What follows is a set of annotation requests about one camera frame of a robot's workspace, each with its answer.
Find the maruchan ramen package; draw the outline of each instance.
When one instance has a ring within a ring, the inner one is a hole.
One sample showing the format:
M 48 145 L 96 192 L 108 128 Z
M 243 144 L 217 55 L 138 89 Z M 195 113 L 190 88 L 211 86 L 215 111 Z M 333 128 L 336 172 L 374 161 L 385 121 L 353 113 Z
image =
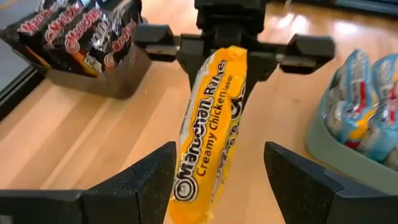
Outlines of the maruchan ramen package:
M 397 59 L 397 54 L 388 55 L 372 68 L 380 104 L 358 151 L 378 162 L 385 161 L 398 143 Z
M 74 65 L 71 72 L 96 76 L 101 72 L 101 64 L 90 55 L 91 38 L 97 31 L 105 35 L 109 29 L 108 17 L 94 7 L 67 25 L 64 34 L 53 40 L 53 48 L 49 52 L 57 60 Z
M 132 1 L 127 6 L 116 11 L 112 21 L 112 32 L 115 37 L 111 39 L 110 48 L 102 48 L 102 44 L 98 44 L 98 42 L 102 42 L 102 38 L 98 35 L 95 37 L 100 41 L 96 41 L 93 55 L 101 62 L 103 70 L 112 70 L 122 62 L 129 52 L 134 29 L 139 23 L 143 22 L 140 5 L 140 1 Z
M 369 57 L 355 50 L 335 73 L 327 92 L 326 125 L 342 144 L 356 149 L 374 116 L 377 95 Z
M 43 0 L 35 12 L 9 25 L 4 30 L 6 35 L 2 35 L 1 38 L 28 60 L 45 67 L 60 68 L 43 49 L 40 39 L 47 29 L 46 25 L 54 20 L 66 5 L 67 1 L 63 0 Z
M 198 72 L 182 125 L 169 211 L 174 224 L 206 223 L 228 175 L 243 110 L 247 51 L 219 49 Z
M 56 38 L 63 35 L 65 26 L 71 23 L 74 18 L 79 16 L 84 10 L 90 10 L 94 6 L 95 2 L 91 0 L 70 2 L 70 4 L 68 4 L 65 9 L 58 15 L 58 17 L 48 24 L 47 30 L 43 35 L 42 45 L 44 47 L 52 49 L 52 42 Z
M 136 1 L 114 11 L 96 6 L 79 15 L 53 40 L 51 55 L 74 65 L 74 73 L 96 77 L 111 70 L 128 53 L 134 28 L 141 22 Z
M 43 0 L 38 10 L 9 25 L 1 38 L 34 64 L 68 70 L 68 65 L 52 57 L 47 49 L 68 23 L 94 4 L 92 0 Z

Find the yellow noodle package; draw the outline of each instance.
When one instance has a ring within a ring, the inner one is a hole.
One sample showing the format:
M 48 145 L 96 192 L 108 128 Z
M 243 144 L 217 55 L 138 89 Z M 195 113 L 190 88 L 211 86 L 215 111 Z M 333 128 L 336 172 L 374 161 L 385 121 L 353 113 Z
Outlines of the yellow noodle package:
M 169 211 L 174 224 L 212 218 L 232 159 L 243 110 L 247 50 L 219 49 L 198 72 L 180 141 Z

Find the plastic packaging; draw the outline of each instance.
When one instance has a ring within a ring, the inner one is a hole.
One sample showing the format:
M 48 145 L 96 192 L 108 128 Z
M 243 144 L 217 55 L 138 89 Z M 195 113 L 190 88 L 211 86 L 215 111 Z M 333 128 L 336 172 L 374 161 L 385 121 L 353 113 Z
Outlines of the plastic packaging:
M 369 57 L 355 50 L 335 73 L 328 91 L 326 126 L 340 143 L 356 149 L 375 113 L 377 95 Z
M 328 112 L 326 126 L 336 140 L 345 146 L 356 149 L 369 128 L 375 108 L 364 108 L 360 114 L 353 111 L 355 106 L 339 101 Z
M 219 49 L 198 72 L 182 125 L 169 211 L 174 224 L 206 223 L 233 157 L 243 110 L 247 50 Z
M 372 66 L 373 85 L 381 103 L 397 99 L 398 95 L 398 54 L 391 54 L 378 60 Z
M 358 151 L 378 162 L 385 161 L 398 143 L 397 60 L 397 54 L 388 55 L 372 67 L 373 83 L 380 104 Z
M 43 0 L 33 13 L 7 26 L 1 38 L 24 58 L 44 67 L 61 68 L 41 46 L 46 25 L 65 8 L 67 1 Z
M 371 75 L 368 55 L 362 50 L 354 50 L 333 77 L 329 92 L 332 104 L 347 101 L 354 105 L 354 113 L 373 107 L 377 103 L 377 96 Z
M 96 6 L 66 26 L 65 34 L 53 40 L 50 53 L 69 64 L 71 72 L 97 77 L 126 56 L 134 28 L 141 22 L 133 3 L 111 12 Z

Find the blue snack package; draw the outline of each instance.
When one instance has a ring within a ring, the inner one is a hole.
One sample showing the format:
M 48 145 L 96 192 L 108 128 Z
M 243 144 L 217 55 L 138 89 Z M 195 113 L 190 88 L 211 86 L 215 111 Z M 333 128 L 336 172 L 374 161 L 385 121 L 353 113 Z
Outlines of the blue snack package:
M 371 77 L 368 55 L 354 50 L 345 63 L 336 71 L 328 93 L 329 109 L 337 101 L 347 101 L 355 107 L 355 113 L 373 107 L 377 103 Z
M 361 143 L 374 116 L 375 107 L 366 107 L 361 113 L 355 113 L 356 106 L 347 101 L 339 101 L 329 111 L 326 126 L 335 139 L 356 149 Z
M 354 50 L 335 72 L 327 92 L 326 126 L 340 143 L 356 149 L 378 103 L 368 55 Z
M 398 142 L 397 100 L 379 104 L 369 130 L 357 150 L 366 157 L 382 162 Z
M 373 85 L 380 104 L 358 151 L 378 162 L 385 161 L 398 142 L 397 60 L 398 54 L 388 55 L 372 67 Z
M 397 99 L 398 95 L 398 54 L 390 54 L 372 66 L 373 86 L 381 103 Z

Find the wooden table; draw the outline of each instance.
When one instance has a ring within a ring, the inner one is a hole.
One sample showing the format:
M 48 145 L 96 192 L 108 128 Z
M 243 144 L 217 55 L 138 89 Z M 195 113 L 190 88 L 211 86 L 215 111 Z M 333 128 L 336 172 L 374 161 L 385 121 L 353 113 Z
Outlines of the wooden table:
M 151 23 L 170 24 L 175 34 L 198 33 L 193 1 L 145 0 L 143 15 Z M 284 222 L 267 179 L 264 143 L 274 141 L 311 158 L 305 149 L 307 129 L 335 69 L 356 47 L 372 61 L 396 52 L 397 30 L 395 21 L 375 17 L 268 5 L 261 40 L 286 43 L 294 33 L 331 35 L 337 55 L 313 75 L 276 70 L 256 85 L 212 223 Z M 46 80 L 0 124 L 0 188 L 87 189 L 163 143 L 177 141 L 189 96 L 188 77 L 177 63 L 154 63 L 126 101 Z

